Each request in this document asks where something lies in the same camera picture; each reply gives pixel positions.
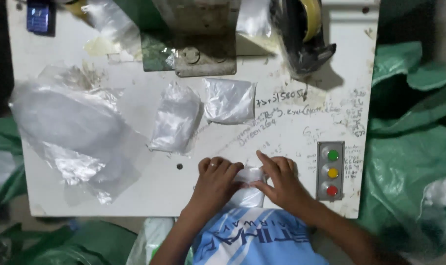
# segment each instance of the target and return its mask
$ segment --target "button panel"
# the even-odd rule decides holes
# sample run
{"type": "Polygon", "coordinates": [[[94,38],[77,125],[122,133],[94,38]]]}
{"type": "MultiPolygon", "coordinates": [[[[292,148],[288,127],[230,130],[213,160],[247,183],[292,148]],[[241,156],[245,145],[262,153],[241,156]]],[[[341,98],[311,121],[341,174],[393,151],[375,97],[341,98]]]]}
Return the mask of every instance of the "button panel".
{"type": "Polygon", "coordinates": [[[344,142],[318,142],[316,199],[342,200],[344,142]]]}

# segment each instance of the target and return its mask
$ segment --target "floor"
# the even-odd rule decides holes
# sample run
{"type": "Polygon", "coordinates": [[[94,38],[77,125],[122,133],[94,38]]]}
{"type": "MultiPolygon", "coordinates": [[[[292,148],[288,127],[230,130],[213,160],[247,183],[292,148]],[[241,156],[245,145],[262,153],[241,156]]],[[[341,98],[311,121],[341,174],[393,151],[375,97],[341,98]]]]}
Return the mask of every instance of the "floor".
{"type": "MultiPolygon", "coordinates": [[[[5,0],[0,0],[0,116],[8,113],[6,102],[11,88],[13,87],[12,66],[9,63],[10,50],[9,47],[7,25],[5,23],[5,0]]],[[[446,62],[446,0],[438,0],[438,8],[436,10],[436,30],[434,32],[434,48],[432,49],[432,57],[446,62]]],[[[81,217],[79,220],[87,220],[88,217],[81,217]]],[[[117,225],[123,226],[131,231],[138,232],[141,229],[144,217],[103,217],[101,220],[109,221],[117,225]]],[[[15,198],[10,205],[0,214],[0,231],[6,227],[22,223],[25,230],[41,230],[52,231],[58,227],[68,223],[67,219],[55,218],[33,218],[29,212],[28,197],[20,196],[15,198]]],[[[315,250],[324,255],[331,264],[351,264],[349,258],[337,246],[323,235],[317,234],[314,241],[315,250]]],[[[443,264],[446,265],[446,255],[441,259],[421,263],[415,261],[415,264],[443,264]]]]}

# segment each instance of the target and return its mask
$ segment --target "green button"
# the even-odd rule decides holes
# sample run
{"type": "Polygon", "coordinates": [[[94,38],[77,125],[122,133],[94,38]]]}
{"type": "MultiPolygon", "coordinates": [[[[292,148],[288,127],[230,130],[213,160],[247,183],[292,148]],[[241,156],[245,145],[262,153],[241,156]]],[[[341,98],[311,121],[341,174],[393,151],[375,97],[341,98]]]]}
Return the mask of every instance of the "green button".
{"type": "Polygon", "coordinates": [[[328,159],[331,161],[336,161],[339,158],[339,153],[336,150],[330,150],[328,152],[328,159]]]}

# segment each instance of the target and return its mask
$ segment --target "white metal surface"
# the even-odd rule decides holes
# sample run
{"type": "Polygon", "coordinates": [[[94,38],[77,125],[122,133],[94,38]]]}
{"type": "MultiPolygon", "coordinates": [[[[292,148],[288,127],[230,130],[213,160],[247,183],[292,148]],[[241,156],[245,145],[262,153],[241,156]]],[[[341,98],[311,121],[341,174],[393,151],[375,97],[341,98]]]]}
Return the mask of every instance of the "white metal surface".
{"type": "MultiPolygon", "coordinates": [[[[58,12],[56,37],[49,38],[28,33],[25,6],[19,11],[15,8],[16,1],[7,0],[7,3],[15,79],[36,77],[45,65],[59,60],[82,66],[96,84],[126,88],[120,108],[127,121],[148,138],[152,134],[159,94],[170,81],[189,85],[205,99],[201,78],[179,79],[174,71],[144,73],[141,62],[110,64],[106,56],[90,57],[83,46],[97,37],[98,32],[66,11],[58,12]]],[[[378,1],[325,0],[323,3],[326,41],[338,44],[331,62],[307,79],[307,83],[301,83],[291,81],[281,56],[238,58],[237,74],[224,78],[258,83],[255,111],[259,122],[255,126],[225,126],[207,125],[203,120],[190,159],[149,152],[143,146],[136,163],[141,177],[112,205],[100,205],[91,195],[85,195],[77,206],[68,205],[59,173],[24,143],[31,214],[178,216],[191,197],[197,163],[202,158],[222,156],[248,166],[260,166],[255,156],[257,149],[270,156],[292,158],[297,163],[300,180],[314,196],[316,142],[345,141],[344,199],[326,204],[341,215],[357,218],[378,1]],[[363,14],[362,7],[366,4],[370,10],[363,14]],[[182,170],[176,168],[179,163],[183,165],[182,170]]],[[[266,198],[264,207],[276,206],[266,198]]]]}

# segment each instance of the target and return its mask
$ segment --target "red button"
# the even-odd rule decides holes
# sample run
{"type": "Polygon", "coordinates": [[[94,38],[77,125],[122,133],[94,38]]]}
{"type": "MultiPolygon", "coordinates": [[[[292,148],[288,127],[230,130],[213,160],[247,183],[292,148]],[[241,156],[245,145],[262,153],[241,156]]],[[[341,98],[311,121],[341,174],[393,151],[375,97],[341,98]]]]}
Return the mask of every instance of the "red button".
{"type": "Polygon", "coordinates": [[[334,196],[336,196],[336,194],[338,194],[338,188],[336,188],[335,186],[329,186],[329,187],[326,189],[326,193],[327,193],[329,196],[334,197],[334,196]]]}

